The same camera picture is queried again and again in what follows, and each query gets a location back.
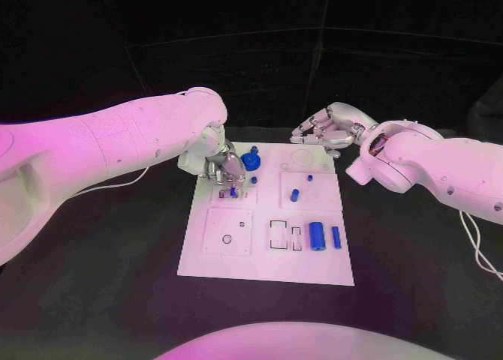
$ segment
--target white cable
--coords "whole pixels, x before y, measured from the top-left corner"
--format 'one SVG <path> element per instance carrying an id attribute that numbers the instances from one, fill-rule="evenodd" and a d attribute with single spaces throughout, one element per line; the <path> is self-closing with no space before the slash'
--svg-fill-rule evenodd
<path id="1" fill-rule="evenodd" d="M 94 187 L 92 189 L 88 189 L 88 190 L 84 190 L 81 191 L 79 193 L 75 193 L 69 199 L 72 199 L 74 197 L 77 197 L 78 195 L 82 195 L 85 193 L 90 193 L 91 191 L 95 191 L 95 190 L 100 190 L 100 189 L 108 189 L 108 188 L 121 188 L 123 186 L 127 186 L 127 185 L 131 185 L 134 183 L 137 183 L 140 180 L 141 180 L 141 177 L 146 175 L 146 172 L 149 171 L 149 167 L 146 168 L 146 171 L 140 174 L 140 177 L 131 181 L 131 182 L 127 182 L 126 184 L 117 184 L 117 185 L 105 185 L 105 186 L 98 186 L 98 187 Z"/>
<path id="2" fill-rule="evenodd" d="M 475 247 L 475 259 L 476 259 L 476 262 L 477 262 L 480 268 L 482 268 L 486 272 L 493 273 L 493 274 L 501 278 L 501 280 L 503 281 L 503 272 L 499 272 L 499 271 L 495 269 L 495 266 L 492 265 L 490 261 L 488 260 L 488 257 L 483 255 L 483 253 L 482 253 L 482 251 L 480 251 L 482 236 L 480 236 L 479 225 L 476 224 L 473 217 L 472 217 L 467 213 L 466 213 L 466 215 L 467 215 L 467 217 L 470 218 L 470 222 L 472 222 L 473 225 L 475 225 L 475 230 L 476 230 L 476 243 L 475 243 L 473 235 L 470 234 L 470 229 L 469 229 L 467 224 L 466 224 L 464 213 L 460 211 L 462 224 L 464 225 L 464 229 L 466 229 L 466 232 L 467 232 L 467 236 L 470 237 L 470 243 L 473 244 L 473 247 Z M 489 268 L 486 268 L 486 266 L 482 265 L 480 257 L 483 258 L 483 261 L 488 263 Z"/>

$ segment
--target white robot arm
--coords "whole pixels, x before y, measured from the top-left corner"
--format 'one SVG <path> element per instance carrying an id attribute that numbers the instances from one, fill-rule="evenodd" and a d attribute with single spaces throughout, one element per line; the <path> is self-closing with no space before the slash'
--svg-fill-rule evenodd
<path id="1" fill-rule="evenodd" d="M 315 133 L 304 132 L 315 128 Z M 338 149 L 361 146 L 346 172 L 361 185 L 375 179 L 405 193 L 421 184 L 449 206 L 503 224 L 503 146 L 473 139 L 444 139 L 413 121 L 379 124 L 346 103 L 320 110 L 293 132 L 293 143 Z"/>
<path id="2" fill-rule="evenodd" d="M 237 189 L 245 167 L 225 139 L 228 111 L 208 88 L 103 111 L 0 125 L 0 265 L 25 249 L 64 202 L 88 186 L 180 155 L 179 167 Z"/>

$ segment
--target white board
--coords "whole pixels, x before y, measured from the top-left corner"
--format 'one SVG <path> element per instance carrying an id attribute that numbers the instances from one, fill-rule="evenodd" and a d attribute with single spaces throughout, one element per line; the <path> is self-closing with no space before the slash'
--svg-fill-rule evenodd
<path id="1" fill-rule="evenodd" d="M 353 286 L 332 157 L 317 145 L 235 142 L 240 156 L 251 146 L 263 165 L 247 173 L 240 199 L 221 198 L 222 187 L 198 180 L 178 275 Z M 323 223 L 322 251 L 310 248 L 312 222 Z M 340 249 L 332 227 L 340 230 Z"/>

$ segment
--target blue object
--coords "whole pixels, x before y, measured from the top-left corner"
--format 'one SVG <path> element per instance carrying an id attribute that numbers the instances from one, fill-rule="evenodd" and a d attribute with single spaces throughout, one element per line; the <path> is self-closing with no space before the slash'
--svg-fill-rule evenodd
<path id="1" fill-rule="evenodd" d="M 310 247 L 315 251 L 322 251 L 328 248 L 325 244 L 325 231 L 322 223 L 309 224 L 310 231 Z"/>
<path id="2" fill-rule="evenodd" d="M 241 160 L 242 160 L 247 171 L 255 171 L 257 168 L 260 168 L 260 165 L 263 162 L 261 162 L 261 159 L 258 156 L 258 147 L 257 146 L 254 146 L 251 148 L 251 152 L 248 152 L 247 154 L 244 154 L 241 156 Z"/>
<path id="3" fill-rule="evenodd" d="M 297 201 L 297 197 L 300 196 L 300 190 L 299 189 L 294 189 L 293 190 L 293 195 L 291 195 L 291 201 Z"/>
<path id="4" fill-rule="evenodd" d="M 332 237 L 335 238 L 335 248 L 340 249 L 340 228 L 338 226 L 332 227 Z"/>

